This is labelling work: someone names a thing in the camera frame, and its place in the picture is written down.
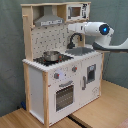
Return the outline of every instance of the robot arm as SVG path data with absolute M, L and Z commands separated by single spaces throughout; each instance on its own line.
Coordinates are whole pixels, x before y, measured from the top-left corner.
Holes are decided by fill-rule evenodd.
M 88 36 L 95 36 L 93 49 L 105 52 L 128 52 L 128 39 L 121 45 L 110 46 L 114 30 L 103 22 L 69 24 L 68 29 Z

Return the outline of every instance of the gray wall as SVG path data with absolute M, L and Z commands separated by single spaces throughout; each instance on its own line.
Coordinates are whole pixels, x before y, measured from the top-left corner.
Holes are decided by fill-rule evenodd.
M 20 4 L 65 1 L 0 0 L 0 116 L 16 110 L 17 105 L 25 101 L 22 65 L 25 54 Z M 114 28 L 112 45 L 125 41 L 128 35 L 128 1 L 91 0 L 91 2 L 90 21 L 103 21 Z M 94 38 L 86 37 L 87 43 L 92 44 L 93 41 Z M 128 88 L 127 58 L 126 53 L 105 54 L 103 79 Z

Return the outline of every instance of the small door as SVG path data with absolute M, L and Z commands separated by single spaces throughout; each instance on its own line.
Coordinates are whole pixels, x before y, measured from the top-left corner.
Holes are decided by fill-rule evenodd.
M 80 105 L 99 96 L 102 54 L 82 61 Z

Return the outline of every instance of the oven handle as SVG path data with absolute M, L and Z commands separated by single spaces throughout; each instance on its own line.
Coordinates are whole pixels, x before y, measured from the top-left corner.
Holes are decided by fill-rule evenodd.
M 83 80 L 84 80 L 84 87 L 82 87 L 82 90 L 85 90 L 86 88 L 86 77 L 85 76 L 83 76 Z
M 61 84 L 61 85 L 59 85 L 59 87 L 67 87 L 67 86 L 70 85 L 72 82 L 73 82 L 73 81 L 71 80 L 71 81 L 69 81 L 69 82 L 66 83 L 66 84 Z

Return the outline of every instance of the burner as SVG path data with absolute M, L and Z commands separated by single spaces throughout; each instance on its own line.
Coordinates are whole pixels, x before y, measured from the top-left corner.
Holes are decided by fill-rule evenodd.
M 67 60 L 70 60 L 70 59 L 73 59 L 73 57 L 61 54 L 57 61 L 46 61 L 44 59 L 44 57 L 33 59 L 33 61 L 37 62 L 37 63 L 40 63 L 42 65 L 45 65 L 45 66 L 50 66 L 50 65 L 61 63 L 61 62 L 64 62 L 64 61 L 67 61 Z

